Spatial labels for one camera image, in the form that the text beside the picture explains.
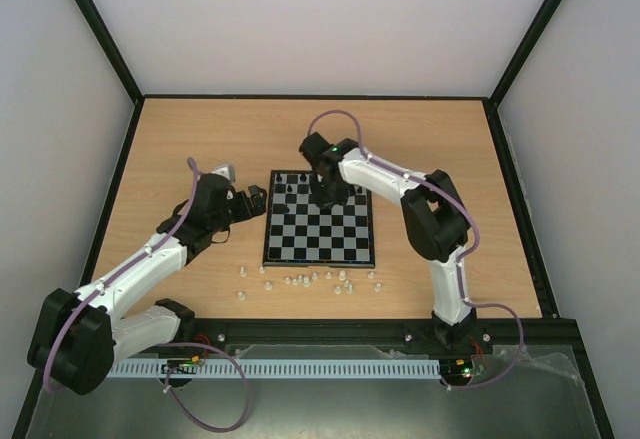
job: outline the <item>black metal frame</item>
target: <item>black metal frame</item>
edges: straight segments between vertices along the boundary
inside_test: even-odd
[[[586,355],[580,331],[575,321],[559,318],[559,313],[544,262],[531,224],[527,204],[520,186],[509,145],[498,115],[498,106],[513,84],[520,69],[526,62],[545,27],[551,20],[561,0],[544,0],[524,38],[498,82],[491,98],[488,97],[447,97],[447,96],[314,96],[314,95],[256,95],[256,94],[150,94],[143,96],[135,83],[124,59],[104,24],[92,0],[76,0],[89,26],[93,30],[114,70],[127,90],[135,109],[127,135],[120,152],[116,170],[107,194],[105,205],[89,256],[84,268],[81,284],[86,284],[93,276],[98,254],[106,233],[118,187],[124,173],[127,157],[133,143],[140,113],[145,98],[185,98],[185,99],[323,99],[323,100],[480,100],[485,109],[489,129],[500,163],[505,186],[520,233],[527,263],[537,294],[542,319],[524,319],[525,336],[528,344],[569,345],[572,347],[580,374],[585,381],[591,407],[601,437],[612,438],[613,432],[607,418],[597,384]],[[479,324],[490,332],[494,344],[515,344],[518,331],[514,321],[506,319],[480,319]],[[225,335],[227,349],[248,344],[371,344],[381,349],[395,349],[406,353],[430,354],[446,358],[447,354],[435,348],[433,343],[416,338],[405,341],[410,331],[429,328],[430,319],[425,320],[225,320],[199,319],[196,332],[204,332],[216,338]],[[34,374],[31,386],[23,404],[13,433],[15,439],[24,438],[42,387],[42,374]]]

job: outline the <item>wooden table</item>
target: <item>wooden table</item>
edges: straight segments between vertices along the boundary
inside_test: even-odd
[[[407,168],[452,177],[476,219],[482,241],[467,259],[475,302],[502,302],[523,317],[540,317],[515,220],[479,101],[148,99],[145,101],[94,279],[141,247],[156,226],[185,200],[191,186],[186,158],[201,170],[236,166],[236,189],[268,189],[272,169],[305,169],[298,153],[309,122],[327,109],[360,118],[364,142],[375,154]],[[351,121],[324,118],[317,130],[329,141],[355,138]],[[324,267],[268,268],[260,274],[266,215],[233,225],[231,238],[212,245],[188,267],[165,279],[130,313],[169,297],[197,317],[284,319],[396,319],[430,317],[433,291],[428,265],[409,245],[399,207],[374,198],[376,278],[348,270],[355,293],[336,295],[337,279]],[[240,277],[246,266],[247,277]],[[286,275],[320,273],[309,288],[284,283]],[[271,281],[271,291],[264,288]],[[373,283],[381,282],[381,292]],[[237,292],[246,300],[239,301]],[[507,317],[482,309],[480,317]]]

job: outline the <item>white arm segment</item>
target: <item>white arm segment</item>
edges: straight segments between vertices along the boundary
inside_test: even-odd
[[[113,329],[113,363],[145,349],[170,342],[178,331],[180,319],[161,306],[151,306],[144,312],[118,321]]]
[[[115,330],[117,322],[151,288],[168,275],[182,269],[187,262],[187,248],[180,245],[175,237],[170,238],[160,249],[151,254],[151,247],[157,244],[165,234],[154,234],[147,244],[124,261],[120,266],[100,279],[76,290],[80,300],[85,299],[95,289],[100,289],[115,271],[138,255],[148,254],[138,264],[118,277],[102,294],[89,303],[92,307],[104,306],[111,316],[111,327]]]
[[[447,262],[429,261],[431,281],[433,282],[434,301],[433,312],[444,322],[453,326],[461,322],[471,312],[461,299],[461,294],[467,294],[467,277],[464,271],[464,259],[460,261],[462,272],[462,285],[464,291],[458,287],[458,275],[456,272],[456,259],[465,250],[465,246],[458,247],[449,256]]]
[[[410,171],[379,157],[376,157],[376,160],[399,169],[403,173],[424,177],[423,172]],[[419,186],[417,182],[406,180],[367,162],[367,158],[360,153],[357,147],[344,155],[344,158],[339,162],[339,167],[340,175],[345,182],[369,189],[398,206],[400,198],[404,196],[406,191]]]
[[[402,174],[409,174],[414,177],[424,177],[423,172],[411,171],[397,166],[389,161],[376,157],[376,161],[388,164],[394,169],[402,171]],[[345,182],[362,186],[371,192],[388,199],[396,205],[400,205],[400,199],[405,192],[419,186],[414,181],[409,181],[404,177],[388,172],[367,161],[367,158],[360,153],[358,148],[354,148],[344,155],[339,162],[340,175]],[[462,321],[471,308],[461,299],[461,292],[458,290],[458,278],[456,275],[456,258],[464,251],[464,246],[456,249],[446,263],[440,261],[428,261],[431,270],[431,280],[434,289],[435,314],[449,325],[454,325]],[[461,264],[464,290],[467,290],[467,280],[464,272],[464,264]]]

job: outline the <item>robotic arm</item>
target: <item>robotic arm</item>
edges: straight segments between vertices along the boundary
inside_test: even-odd
[[[432,174],[410,171],[371,154],[363,155],[352,139],[334,145],[317,132],[302,142],[300,152],[317,174],[311,174],[310,186],[312,198],[321,209],[344,204],[354,185],[402,207],[409,242],[429,262],[435,290],[433,318],[439,322],[439,339],[445,345],[451,343],[458,335],[456,331],[473,319],[473,309],[462,300],[456,271],[469,224],[448,201],[408,179],[422,177],[462,204],[449,176],[440,170]],[[391,172],[394,170],[403,171],[404,176]],[[466,291],[463,264],[460,267]]]
[[[249,186],[249,195],[236,192],[234,169],[224,165],[202,174],[194,201],[182,225],[156,250],[180,219],[176,206],[149,241],[129,259],[100,279],[74,293],[57,289],[44,301],[27,361],[43,370],[53,343],[72,311],[89,295],[95,299],[81,312],[55,356],[51,376],[78,394],[87,394],[106,377],[113,364],[156,344],[193,337],[195,315],[170,299],[158,301],[140,314],[123,319],[126,312],[151,288],[182,269],[212,244],[218,232],[230,225],[264,214],[266,191]],[[134,259],[146,254],[142,260]],[[125,268],[109,286],[107,281]]]

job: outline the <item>white wall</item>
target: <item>white wall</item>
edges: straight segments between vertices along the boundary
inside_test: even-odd
[[[0,437],[40,306],[75,289],[132,105],[73,0],[0,0]]]
[[[145,93],[489,95],[542,0],[95,0]]]
[[[565,0],[501,107],[560,312],[638,437],[640,0]]]

